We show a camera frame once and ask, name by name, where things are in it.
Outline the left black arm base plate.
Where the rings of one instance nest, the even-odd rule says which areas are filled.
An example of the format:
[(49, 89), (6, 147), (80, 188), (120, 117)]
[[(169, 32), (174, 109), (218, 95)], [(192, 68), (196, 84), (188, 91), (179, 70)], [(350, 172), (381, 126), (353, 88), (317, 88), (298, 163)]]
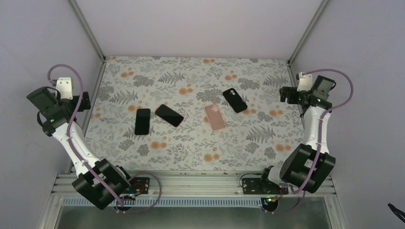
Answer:
[(130, 180), (130, 187), (124, 191), (124, 194), (142, 195), (149, 192), (149, 177), (136, 177)]

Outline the black phone case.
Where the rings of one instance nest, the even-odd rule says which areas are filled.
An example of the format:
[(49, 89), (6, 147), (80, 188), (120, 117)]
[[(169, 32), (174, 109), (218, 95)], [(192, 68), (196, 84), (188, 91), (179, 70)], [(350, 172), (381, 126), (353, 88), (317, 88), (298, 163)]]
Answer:
[(245, 111), (248, 107), (247, 104), (244, 102), (242, 97), (238, 94), (236, 89), (230, 88), (225, 90), (223, 93), (225, 100), (229, 103), (230, 107), (236, 113), (240, 113)]

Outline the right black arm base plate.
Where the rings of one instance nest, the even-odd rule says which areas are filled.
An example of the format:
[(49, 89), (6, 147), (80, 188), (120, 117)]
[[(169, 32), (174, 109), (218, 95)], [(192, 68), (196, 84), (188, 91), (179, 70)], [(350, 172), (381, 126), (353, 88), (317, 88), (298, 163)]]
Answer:
[(287, 195), (289, 190), (270, 180), (263, 178), (242, 178), (242, 192), (244, 195)]

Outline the pink-edged black smartphone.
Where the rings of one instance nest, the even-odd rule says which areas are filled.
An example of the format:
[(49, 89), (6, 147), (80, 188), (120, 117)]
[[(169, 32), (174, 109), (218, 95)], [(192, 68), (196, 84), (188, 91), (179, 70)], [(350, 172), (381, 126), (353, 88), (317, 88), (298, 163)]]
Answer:
[(135, 135), (148, 135), (150, 128), (150, 109), (138, 109), (136, 112)]

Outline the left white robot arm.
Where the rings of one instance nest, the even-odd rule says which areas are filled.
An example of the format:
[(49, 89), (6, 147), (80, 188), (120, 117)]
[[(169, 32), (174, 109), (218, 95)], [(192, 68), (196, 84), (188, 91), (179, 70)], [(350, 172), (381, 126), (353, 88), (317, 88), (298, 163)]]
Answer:
[(58, 90), (50, 90), (51, 87), (41, 87), (26, 98), (39, 110), (37, 122), (43, 132), (56, 139), (69, 155), (77, 175), (72, 182), (74, 189), (99, 209), (113, 201), (124, 206), (120, 194), (132, 189), (133, 180), (108, 160), (93, 155), (76, 122), (75, 112), (91, 107), (88, 92), (68, 99)]

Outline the purple smartphone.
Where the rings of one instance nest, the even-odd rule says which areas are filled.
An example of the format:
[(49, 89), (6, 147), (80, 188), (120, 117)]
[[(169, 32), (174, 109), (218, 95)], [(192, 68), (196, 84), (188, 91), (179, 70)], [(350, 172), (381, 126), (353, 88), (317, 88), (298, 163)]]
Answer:
[(178, 127), (180, 123), (184, 120), (184, 117), (179, 113), (175, 112), (168, 106), (161, 104), (155, 111), (155, 115), (168, 122), (174, 127)]

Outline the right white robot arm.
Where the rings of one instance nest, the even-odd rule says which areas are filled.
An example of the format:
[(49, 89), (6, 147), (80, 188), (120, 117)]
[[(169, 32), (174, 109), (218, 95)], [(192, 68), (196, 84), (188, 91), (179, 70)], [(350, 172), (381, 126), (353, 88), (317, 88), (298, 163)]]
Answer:
[(326, 132), (332, 104), (329, 92), (335, 81), (319, 75), (315, 80), (309, 73), (298, 73), (296, 87), (282, 87), (280, 100), (299, 104), (304, 119), (303, 142), (285, 160), (279, 178), (287, 183), (315, 193), (335, 166), (336, 159), (329, 155)]

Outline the pink silicone phone case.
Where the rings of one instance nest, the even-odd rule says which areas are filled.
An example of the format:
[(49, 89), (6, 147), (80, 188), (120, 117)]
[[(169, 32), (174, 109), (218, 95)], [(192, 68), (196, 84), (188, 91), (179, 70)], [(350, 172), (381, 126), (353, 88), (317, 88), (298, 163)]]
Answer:
[(225, 120), (217, 104), (206, 106), (204, 111), (213, 131), (219, 131), (226, 128)]

